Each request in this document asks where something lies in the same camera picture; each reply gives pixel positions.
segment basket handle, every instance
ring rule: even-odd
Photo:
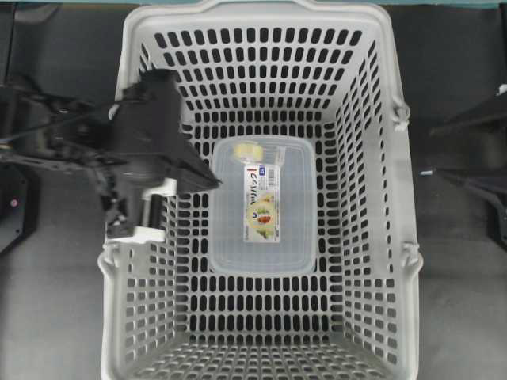
[[[115,275],[114,269],[116,265],[114,264],[113,251],[116,248],[111,243],[104,243],[104,250],[97,259],[98,267],[107,279],[112,279]]]
[[[422,268],[424,259],[419,252],[419,244],[404,242],[402,248],[402,265],[406,270],[407,279],[414,279]]]
[[[199,8],[199,11],[209,10],[210,8],[223,4],[223,3],[234,3],[234,2],[259,2],[256,0],[203,0],[195,4],[195,7]],[[309,10],[318,10],[326,4],[315,2],[314,0],[262,0],[261,2],[293,2]]]

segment black cable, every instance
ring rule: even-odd
[[[1,13],[8,13],[9,20],[5,23],[3,23],[3,30],[2,30],[2,47],[3,50],[3,57],[2,57],[2,64],[0,64],[0,84],[5,84],[7,82],[7,78],[9,76],[9,65],[10,65],[10,57],[13,49],[13,34],[14,34],[14,18],[16,15],[16,7],[17,4],[14,3],[6,3],[5,5],[2,4],[2,10]]]
[[[49,123],[37,125],[35,127],[31,127],[31,128],[27,128],[23,131],[19,131],[17,133],[12,134],[12,135],[2,137],[0,139],[0,144],[10,143],[14,140],[21,139],[23,137],[31,135],[34,132],[43,131],[44,129],[54,128],[54,127],[62,127],[65,124],[75,123],[79,120],[86,119],[87,117],[92,116],[94,113],[110,109],[113,105],[123,105],[126,103],[139,103],[141,101],[142,100],[139,100],[139,99],[123,99],[121,101],[114,101],[113,103],[102,104],[102,105],[99,105],[93,109],[90,109],[89,111],[85,111],[85,112],[80,113],[75,116],[67,117],[66,119],[63,119],[63,120],[51,121]]]

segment food image on label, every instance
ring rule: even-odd
[[[244,172],[245,242],[280,242],[280,167],[246,165]]]

